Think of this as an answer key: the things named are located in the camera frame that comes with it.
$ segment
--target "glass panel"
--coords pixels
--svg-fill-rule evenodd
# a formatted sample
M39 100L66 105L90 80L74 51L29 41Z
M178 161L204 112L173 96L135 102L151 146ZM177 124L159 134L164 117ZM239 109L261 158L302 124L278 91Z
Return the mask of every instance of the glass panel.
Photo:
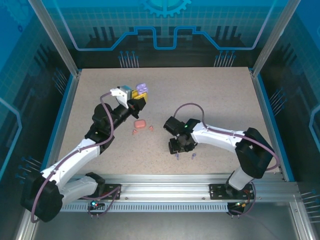
M320 191L319 9L318 1L300 2L261 71L294 178L302 193L312 189Z
M70 73L27 0L0 8L0 233L14 239L24 178L43 161Z
M287 0L44 0L80 68L252 67Z

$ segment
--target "pink object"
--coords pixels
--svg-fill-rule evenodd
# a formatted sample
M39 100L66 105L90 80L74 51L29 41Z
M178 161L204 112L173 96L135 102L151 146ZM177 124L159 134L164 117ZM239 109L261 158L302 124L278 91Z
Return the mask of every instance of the pink object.
M146 124L146 121L143 120L143 119L137 120L137 121L134 122L134 127L135 127L136 129L143 129L143 128L146 127L146 125L147 125L147 124Z

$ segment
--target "yellow object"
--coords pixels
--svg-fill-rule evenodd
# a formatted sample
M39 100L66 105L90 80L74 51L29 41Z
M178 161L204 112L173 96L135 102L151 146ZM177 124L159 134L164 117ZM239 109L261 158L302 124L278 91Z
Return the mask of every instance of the yellow object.
M134 99L135 97L137 97L138 96L138 91L137 90L133 90L132 91L132 99Z
M133 99L142 99L144 98L145 102L148 101L148 93L144 92L136 97L134 97Z

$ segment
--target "table surface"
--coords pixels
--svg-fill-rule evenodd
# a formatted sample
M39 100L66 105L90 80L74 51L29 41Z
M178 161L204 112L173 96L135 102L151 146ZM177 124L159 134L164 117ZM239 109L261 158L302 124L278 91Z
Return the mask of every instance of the table surface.
M204 108L208 125L237 131L256 128L270 143L247 67L83 69L59 159L84 138L102 94L122 85L134 89L138 83L146 83L149 88L147 104L139 114L146 121L146 128L133 135L136 119L129 117L115 130L110 147L78 174L231 173L239 166L238 158L212 145L199 144L192 152L180 153L179 160L169 153L168 142L172 136L163 125L180 105L189 102ZM105 102L112 108L118 105L111 96ZM200 120L201 111L186 106L176 117L180 121Z

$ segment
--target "small purple piece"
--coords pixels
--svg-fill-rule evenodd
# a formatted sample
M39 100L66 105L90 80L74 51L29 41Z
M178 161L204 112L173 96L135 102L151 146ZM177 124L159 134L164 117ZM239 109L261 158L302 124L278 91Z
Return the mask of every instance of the small purple piece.
M145 83L139 83L136 86L136 90L138 91L138 94L143 94L143 93L147 93L149 91L147 85Z

